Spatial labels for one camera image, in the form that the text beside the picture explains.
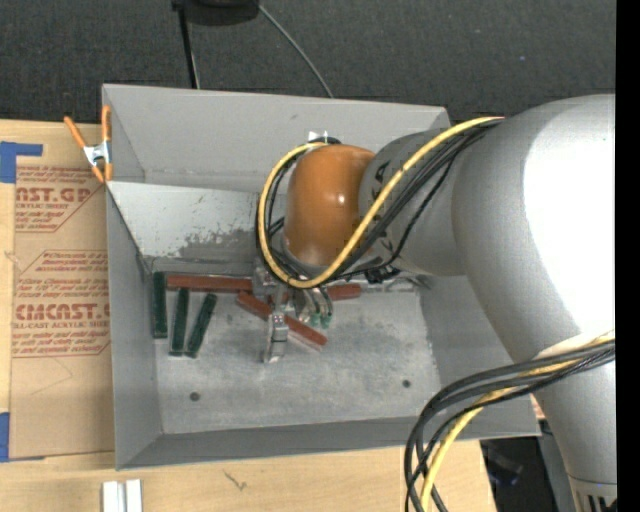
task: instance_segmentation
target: reddish brown stick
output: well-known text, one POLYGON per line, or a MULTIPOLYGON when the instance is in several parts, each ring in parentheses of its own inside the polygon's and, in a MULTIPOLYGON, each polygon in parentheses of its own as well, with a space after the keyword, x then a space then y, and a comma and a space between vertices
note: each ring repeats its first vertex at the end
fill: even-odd
MULTIPOLYGON (((262 318, 263 320, 267 320, 271 314, 271 307, 269 307, 267 303, 262 302, 260 299, 257 299, 246 292, 240 292, 236 302, 242 309, 262 318)), ((309 343, 320 346, 326 345, 327 337, 308 325, 303 324, 299 320, 290 316, 285 316, 285 322, 289 326, 289 329, 308 340, 309 343)))

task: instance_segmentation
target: yellow cable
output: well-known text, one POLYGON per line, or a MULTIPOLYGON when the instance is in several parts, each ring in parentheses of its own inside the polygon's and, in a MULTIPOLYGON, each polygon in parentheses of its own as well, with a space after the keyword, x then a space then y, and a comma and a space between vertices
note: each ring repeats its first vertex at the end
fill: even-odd
MULTIPOLYGON (((589 346, 593 346, 593 345, 600 345, 602 343, 606 343, 608 341, 611 341, 613 338, 615 338, 615 331, 610 331, 606 334, 603 334, 601 336, 598 336, 597 338, 595 338, 594 340, 590 341, 589 343, 586 343, 585 345, 583 345, 580 348, 586 348, 589 346)), ((572 359, 570 361, 566 361, 564 363, 557 363, 557 364, 553 364, 553 365, 549 365, 549 366, 544 366, 542 368, 536 368, 533 370, 529 370, 526 372, 523 372, 520 374, 521 377, 524 376, 530 376, 530 375, 539 375, 542 373, 552 373, 558 370, 561 370, 562 368, 566 368, 567 366, 572 365, 573 363, 575 363, 576 361, 578 361, 578 359, 572 359)), ((505 394, 507 394, 509 391, 513 390, 515 388, 503 388, 503 389, 497 389, 495 391, 491 391, 489 393, 486 393, 485 395, 483 395, 482 397, 480 397, 478 400, 476 400, 476 402, 474 403, 474 405, 477 404, 481 404, 484 402, 488 402, 490 400, 493 400, 494 398, 499 398, 505 394)), ((453 424, 453 426, 451 427, 451 429, 449 430, 449 432, 447 433, 447 435, 445 436, 445 438, 442 440, 442 442, 440 443, 440 446, 438 447, 438 449, 436 450, 436 452, 433 455, 433 459, 431 461, 431 465, 429 466, 429 471, 424 479, 424 482, 422 484, 422 491, 420 492, 420 504, 422 505, 422 508, 425 510, 425 512, 429 511, 429 508, 431 506, 431 491, 433 489, 433 486, 435 484, 435 479, 436 476, 438 474, 438 471, 440 470, 440 467, 442 466, 442 462, 444 461, 444 457, 447 454, 447 452, 449 451, 449 448, 451 448, 451 445, 453 444, 453 442, 456 440, 456 438, 458 437, 458 435, 460 434, 460 432, 462 432, 462 430, 469 424, 469 422, 475 418, 480 411, 482 411, 483 408, 480 407, 478 409, 474 409, 472 411, 469 411, 466 414, 463 414, 462 416, 460 416, 460 418, 458 418, 456 420, 456 422, 453 424)))
POLYGON ((307 149, 310 149, 312 147, 315 147, 318 145, 325 145, 325 143, 320 142, 320 143, 304 144, 287 153, 282 159, 280 159, 280 161, 271 170, 271 173, 269 174, 269 176, 267 177, 267 181, 265 182, 264 188, 262 189, 262 194, 260 195, 260 201, 258 203, 258 238, 260 240, 260 248, 262 250, 262 254, 264 256, 265 261, 269 265, 269 268, 271 269, 271 271, 282 281, 293 286, 294 288, 303 288, 303 289, 315 288, 316 286, 324 282, 326 279, 330 278, 335 273, 335 271, 338 270, 340 265, 342 265, 344 261, 349 257, 349 255, 355 249, 355 247, 358 245, 358 243, 360 242, 360 238, 362 238, 362 235, 364 234, 366 229, 369 227, 369 224, 371 224, 371 221, 373 220, 375 215, 378 213, 378 211, 382 207, 384 201, 387 199, 389 194, 391 194, 391 191, 398 184, 398 182, 404 176, 404 174, 409 169, 411 169, 411 167, 413 167, 416 164, 416 162, 418 162, 429 151, 431 151, 433 148, 437 147, 439 144, 446 141, 447 139, 450 139, 451 137, 465 130, 468 130, 469 128, 472 128, 473 126, 488 123, 495 119, 502 119, 502 118, 501 117, 481 117, 478 119, 472 119, 470 121, 460 123, 440 133, 438 136, 431 139, 424 146, 422 146, 418 151, 416 151, 413 154, 413 156, 404 163, 402 168, 396 171, 393 177, 384 186, 384 188, 382 189, 382 191, 374 201, 373 205, 371 206, 371 208, 369 208, 364 218, 362 219, 362 221, 360 222, 360 224, 358 225, 358 227, 356 228, 353 235, 351 236, 347 244, 344 246, 344 248, 342 249, 338 257, 320 275, 309 280, 296 279, 294 276, 289 275, 286 271, 280 268, 280 266, 274 259, 273 255, 271 254, 271 249, 269 248, 269 245, 267 243, 267 236, 264 228, 264 217, 265 217, 265 210, 266 210, 266 204, 267 204, 267 196, 269 195, 269 189, 271 188, 271 184, 273 183, 273 180, 280 172, 280 169, 282 168, 282 166, 290 158, 294 157, 295 155, 302 153, 303 151, 306 151, 307 149))

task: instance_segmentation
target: blue tape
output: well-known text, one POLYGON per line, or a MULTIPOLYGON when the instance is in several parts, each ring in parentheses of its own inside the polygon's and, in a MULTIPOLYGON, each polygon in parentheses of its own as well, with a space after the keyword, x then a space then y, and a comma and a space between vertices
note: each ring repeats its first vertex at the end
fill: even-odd
POLYGON ((18 156, 42 156, 42 144, 0 142, 0 183, 16 182, 18 156))
POLYGON ((0 462, 9 460, 9 413, 0 413, 0 462))

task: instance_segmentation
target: table surface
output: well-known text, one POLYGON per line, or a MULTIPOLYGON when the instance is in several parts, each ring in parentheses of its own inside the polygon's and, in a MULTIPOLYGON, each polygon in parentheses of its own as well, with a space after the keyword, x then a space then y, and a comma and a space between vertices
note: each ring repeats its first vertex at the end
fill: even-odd
MULTIPOLYGON (((64 131, 61 123, 0 120, 0 141, 20 142, 34 133, 53 143, 64 131)), ((15 186, 0 183, 0 413, 10 409, 14 198, 15 186)), ((140 478, 147 512, 402 510, 402 455, 403 448, 393 447, 124 472, 114 470, 113 452, 12 461, 0 464, 0 503, 3 510, 25 512, 99 510, 102 482, 140 478)), ((437 485, 452 511, 496 510, 477 441, 454 444, 437 485)))

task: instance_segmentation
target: green marker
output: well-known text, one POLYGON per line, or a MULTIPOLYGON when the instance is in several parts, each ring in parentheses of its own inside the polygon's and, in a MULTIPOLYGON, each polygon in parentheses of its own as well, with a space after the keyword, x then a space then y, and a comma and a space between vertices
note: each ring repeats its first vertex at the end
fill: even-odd
POLYGON ((213 293, 208 293, 205 297, 202 307, 200 308, 200 312, 198 313, 196 324, 193 326, 193 331, 191 331, 189 343, 187 343, 187 350, 185 354, 189 357, 197 357, 198 351, 202 346, 202 341, 204 340, 204 335, 207 332, 207 327, 209 327, 209 321, 213 316, 213 310, 216 307, 217 301, 218 297, 213 293))

